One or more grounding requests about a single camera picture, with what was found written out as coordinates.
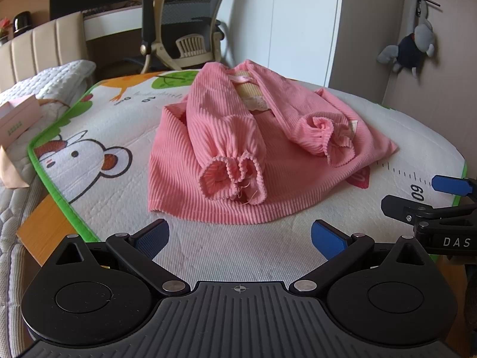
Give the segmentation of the white desk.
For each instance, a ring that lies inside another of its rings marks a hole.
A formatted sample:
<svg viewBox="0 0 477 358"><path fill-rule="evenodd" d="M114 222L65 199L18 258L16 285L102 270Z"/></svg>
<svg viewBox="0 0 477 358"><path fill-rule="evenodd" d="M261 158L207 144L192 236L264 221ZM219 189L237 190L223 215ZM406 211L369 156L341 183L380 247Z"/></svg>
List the white desk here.
<svg viewBox="0 0 477 358"><path fill-rule="evenodd" d="M142 6L109 10L83 19L86 41L142 28Z"/></svg>

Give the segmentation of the white wardrobe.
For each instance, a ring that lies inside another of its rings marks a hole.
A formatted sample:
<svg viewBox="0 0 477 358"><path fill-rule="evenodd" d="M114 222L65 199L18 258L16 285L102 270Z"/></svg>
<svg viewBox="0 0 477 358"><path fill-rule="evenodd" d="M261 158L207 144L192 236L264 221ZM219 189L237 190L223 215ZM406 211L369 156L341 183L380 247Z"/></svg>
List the white wardrobe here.
<svg viewBox="0 0 477 358"><path fill-rule="evenodd" d="M247 59L288 78L326 86L339 31L342 0L223 0L223 59Z"/></svg>

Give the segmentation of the grey plush toy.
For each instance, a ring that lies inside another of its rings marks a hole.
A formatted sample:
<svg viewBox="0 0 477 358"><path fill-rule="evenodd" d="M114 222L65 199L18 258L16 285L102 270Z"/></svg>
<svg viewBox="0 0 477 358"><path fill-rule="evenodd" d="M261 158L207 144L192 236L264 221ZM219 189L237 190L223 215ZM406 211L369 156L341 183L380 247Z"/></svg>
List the grey plush toy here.
<svg viewBox="0 0 477 358"><path fill-rule="evenodd" d="M377 55L378 63L392 64L396 74L407 69L415 79L419 78L425 58L433 57L436 51L436 35L428 21L429 4L441 6L432 0L411 0L405 37L398 44L386 46Z"/></svg>

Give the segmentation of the black round pot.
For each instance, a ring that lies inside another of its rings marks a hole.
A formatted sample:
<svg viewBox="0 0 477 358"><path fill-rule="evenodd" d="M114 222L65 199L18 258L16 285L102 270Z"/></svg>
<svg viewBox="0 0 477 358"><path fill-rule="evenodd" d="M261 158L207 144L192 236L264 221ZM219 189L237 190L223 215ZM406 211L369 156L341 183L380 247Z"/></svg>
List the black round pot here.
<svg viewBox="0 0 477 358"><path fill-rule="evenodd" d="M20 36L27 31L32 29L32 14L30 11L25 10L19 13L13 22L13 36L17 37Z"/></svg>

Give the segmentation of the orange wooden board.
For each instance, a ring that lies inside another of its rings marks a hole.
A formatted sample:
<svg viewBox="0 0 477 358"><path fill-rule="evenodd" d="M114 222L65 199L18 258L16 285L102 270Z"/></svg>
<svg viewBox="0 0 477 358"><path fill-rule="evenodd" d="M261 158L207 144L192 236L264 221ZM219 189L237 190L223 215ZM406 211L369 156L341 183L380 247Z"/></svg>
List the orange wooden board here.
<svg viewBox="0 0 477 358"><path fill-rule="evenodd" d="M69 234L77 232L50 195L40 202L17 230L17 237L41 266Z"/></svg>

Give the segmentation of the white quilted pillow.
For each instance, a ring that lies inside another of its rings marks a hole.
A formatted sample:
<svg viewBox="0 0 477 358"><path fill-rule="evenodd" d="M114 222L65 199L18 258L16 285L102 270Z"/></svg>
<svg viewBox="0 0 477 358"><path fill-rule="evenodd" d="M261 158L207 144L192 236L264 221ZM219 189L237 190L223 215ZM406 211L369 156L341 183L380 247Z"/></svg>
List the white quilted pillow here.
<svg viewBox="0 0 477 358"><path fill-rule="evenodd" d="M48 68L3 91L1 104L9 99L34 95L37 99L57 99L72 105L92 86L95 70L96 64L87 60Z"/></svg>

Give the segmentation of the beige padded headboard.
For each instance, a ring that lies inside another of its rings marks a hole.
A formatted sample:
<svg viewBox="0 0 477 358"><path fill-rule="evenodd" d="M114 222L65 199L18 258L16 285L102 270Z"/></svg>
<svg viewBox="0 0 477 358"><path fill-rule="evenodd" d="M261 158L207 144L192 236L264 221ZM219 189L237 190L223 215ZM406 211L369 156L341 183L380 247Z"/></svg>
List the beige padded headboard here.
<svg viewBox="0 0 477 358"><path fill-rule="evenodd" d="M83 15L57 18L17 36L0 47L1 90L41 71L87 60Z"/></svg>

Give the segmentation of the beige mesh office chair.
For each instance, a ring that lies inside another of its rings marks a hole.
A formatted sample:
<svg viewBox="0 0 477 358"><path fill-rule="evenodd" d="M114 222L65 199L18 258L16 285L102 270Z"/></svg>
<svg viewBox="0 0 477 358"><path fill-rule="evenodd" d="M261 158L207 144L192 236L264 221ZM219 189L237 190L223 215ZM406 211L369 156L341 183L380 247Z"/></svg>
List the beige mesh office chair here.
<svg viewBox="0 0 477 358"><path fill-rule="evenodd" d="M225 34L217 19L222 0L142 0L140 57L131 62L152 69L184 70L222 60Z"/></svg>

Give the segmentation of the white quilted mattress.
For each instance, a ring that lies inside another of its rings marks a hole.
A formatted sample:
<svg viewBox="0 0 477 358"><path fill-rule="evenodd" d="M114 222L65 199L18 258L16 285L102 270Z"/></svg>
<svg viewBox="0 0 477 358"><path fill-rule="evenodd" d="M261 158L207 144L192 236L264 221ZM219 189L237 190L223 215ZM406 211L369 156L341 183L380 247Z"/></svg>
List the white quilted mattress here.
<svg viewBox="0 0 477 358"><path fill-rule="evenodd" d="M20 304L31 280L34 263L17 237L19 227L43 200L46 190L28 157L30 141L60 118L69 106L41 99L41 118L7 148L7 157L28 184L27 188L1 187L1 356L17 357L31 343Z"/></svg>

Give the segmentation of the pink ribbed child top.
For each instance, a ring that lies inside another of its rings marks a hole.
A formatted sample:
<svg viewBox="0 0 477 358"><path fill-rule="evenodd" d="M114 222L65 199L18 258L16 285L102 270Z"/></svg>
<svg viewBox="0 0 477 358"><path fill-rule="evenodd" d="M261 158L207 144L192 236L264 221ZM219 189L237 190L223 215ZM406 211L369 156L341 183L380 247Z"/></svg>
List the pink ribbed child top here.
<svg viewBox="0 0 477 358"><path fill-rule="evenodd" d="M245 225L308 209L397 147L325 88L254 61L206 64L162 109L150 153L148 208Z"/></svg>

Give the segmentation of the pink cardboard box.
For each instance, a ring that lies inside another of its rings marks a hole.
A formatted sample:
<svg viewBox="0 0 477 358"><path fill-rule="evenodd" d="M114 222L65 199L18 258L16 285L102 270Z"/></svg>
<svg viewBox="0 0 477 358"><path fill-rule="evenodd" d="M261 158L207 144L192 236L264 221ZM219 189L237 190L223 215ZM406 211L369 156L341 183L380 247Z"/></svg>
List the pink cardboard box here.
<svg viewBox="0 0 477 358"><path fill-rule="evenodd" d="M7 148L40 118L41 105L34 95L10 98L1 102L1 146Z"/></svg>

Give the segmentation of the cartoon printed play mat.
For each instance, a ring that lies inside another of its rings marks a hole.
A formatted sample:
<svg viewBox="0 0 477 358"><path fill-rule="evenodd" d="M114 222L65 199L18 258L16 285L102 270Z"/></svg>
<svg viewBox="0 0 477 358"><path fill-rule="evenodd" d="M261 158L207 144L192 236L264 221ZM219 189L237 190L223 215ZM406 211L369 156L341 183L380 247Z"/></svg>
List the cartoon printed play mat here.
<svg viewBox="0 0 477 358"><path fill-rule="evenodd" d="M467 163L396 110L258 66L113 78L93 86L29 145L36 173L88 242L163 219L155 261L199 280L290 283L323 262L318 219L379 242L410 235L384 196L435 207L435 175Z"/></svg>

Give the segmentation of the red potted plant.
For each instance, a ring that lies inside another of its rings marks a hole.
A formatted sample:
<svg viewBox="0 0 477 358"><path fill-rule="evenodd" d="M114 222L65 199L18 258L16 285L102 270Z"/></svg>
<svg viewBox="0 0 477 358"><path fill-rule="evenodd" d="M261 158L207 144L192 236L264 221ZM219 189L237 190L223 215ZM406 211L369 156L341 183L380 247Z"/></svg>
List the red potted plant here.
<svg viewBox="0 0 477 358"><path fill-rule="evenodd" d="M10 19L7 17L0 20L0 45L7 43L10 33Z"/></svg>

